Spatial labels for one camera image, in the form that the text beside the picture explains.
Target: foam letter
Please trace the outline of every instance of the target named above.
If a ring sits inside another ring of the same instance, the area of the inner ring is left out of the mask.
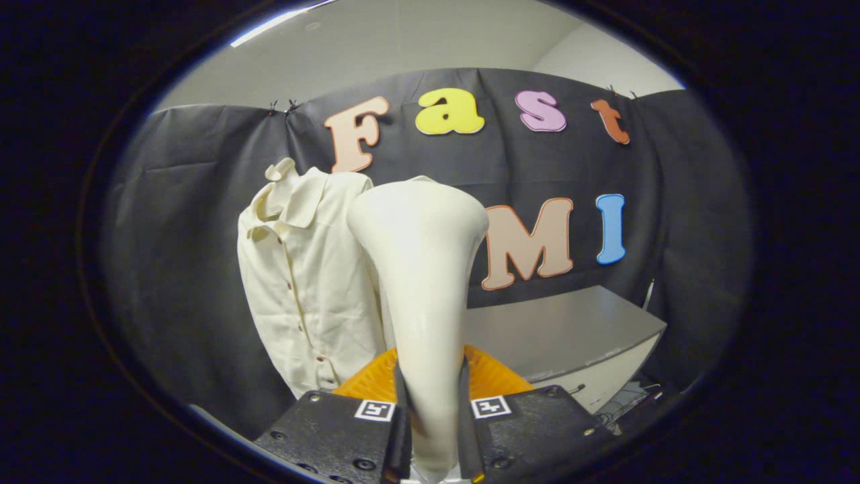
[[[323,125],[331,130],[331,138],[335,143],[335,165],[331,172],[359,171],[370,166],[373,155],[361,151],[359,140],[374,146],[379,141],[379,125],[376,118],[367,115],[361,118],[361,123],[355,124],[355,119],[364,113],[384,115],[388,112],[388,101],[376,96],[350,109],[331,115]]]
[[[597,262],[612,264],[627,253],[621,245],[621,207],[624,206],[624,197],[619,194],[601,195],[594,204],[603,215],[603,249],[597,255]]]
[[[630,135],[621,130],[621,127],[618,125],[618,120],[621,119],[621,114],[619,114],[615,109],[613,109],[608,102],[603,99],[598,99],[591,104],[592,109],[600,113],[600,119],[603,120],[603,126],[606,128],[606,132],[618,143],[622,145],[626,145],[630,143]]]
[[[513,274],[507,270],[508,258],[524,281],[531,279],[541,254],[544,262],[537,269],[541,277],[558,276],[573,269],[568,244],[568,220],[573,209],[574,203],[569,198],[550,198],[544,202],[534,230],[529,233],[508,205],[487,208],[489,274],[481,287],[491,291],[513,284]]]
[[[445,99],[445,104],[436,104]],[[415,117],[415,125],[424,134],[456,131],[471,134],[481,131],[484,119],[478,115],[475,97],[467,90],[444,88],[431,90],[418,99],[424,109]]]
[[[568,125],[568,120],[558,109],[556,99],[546,92],[521,91],[514,99],[523,114],[519,118],[532,131],[559,132]]]

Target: shirt collar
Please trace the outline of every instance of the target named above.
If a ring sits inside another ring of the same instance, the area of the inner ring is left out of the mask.
[[[261,215],[265,205],[263,204],[272,194],[275,184],[281,182],[294,183],[292,190],[279,191],[278,200],[271,200],[272,206],[281,206],[283,210],[278,221],[297,228],[307,228],[314,219],[316,208],[323,198],[328,175],[319,171],[316,167],[310,168],[301,177],[296,172],[296,164],[292,158],[284,158],[278,164],[269,166],[266,170],[266,178],[272,182],[263,187],[255,195],[251,202],[251,223],[248,237],[259,227],[271,226],[275,221],[265,221]]]

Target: black fabric backdrop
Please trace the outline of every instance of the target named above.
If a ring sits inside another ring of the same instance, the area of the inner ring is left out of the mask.
[[[428,136],[415,128],[421,94],[471,92],[486,120],[475,134]],[[568,126],[535,133],[513,97],[545,90]],[[245,437],[257,437],[291,404],[257,336],[236,257],[236,220],[263,172],[284,156],[299,172],[330,171],[331,132],[323,121],[374,96],[379,142],[363,151],[376,185],[427,175],[485,206],[514,208],[531,229],[543,202],[574,201],[574,268],[486,291],[485,245],[470,279],[469,306],[525,301],[601,284],[668,324],[646,371],[685,388],[714,363],[746,294],[752,229],[741,162],[686,91],[638,99],[543,74],[494,69],[425,71],[379,79],[302,103],[285,118],[266,109],[196,105],[146,119],[126,150],[106,200],[102,265],[112,300],[138,359],[182,402],[195,403]],[[590,102],[622,116],[628,145],[606,133]],[[624,259],[601,266],[598,195],[620,193]]]

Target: cream shirt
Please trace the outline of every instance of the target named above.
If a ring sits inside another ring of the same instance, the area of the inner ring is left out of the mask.
[[[331,391],[385,350],[378,279],[346,214],[366,175],[301,177],[284,158],[239,215],[237,251],[260,339],[296,398]]]

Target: letter i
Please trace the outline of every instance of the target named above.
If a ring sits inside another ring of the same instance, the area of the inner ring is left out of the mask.
[[[621,244],[621,207],[624,196],[601,195],[595,202],[603,215],[603,249],[597,255],[598,264],[612,264],[624,258],[627,252]]]

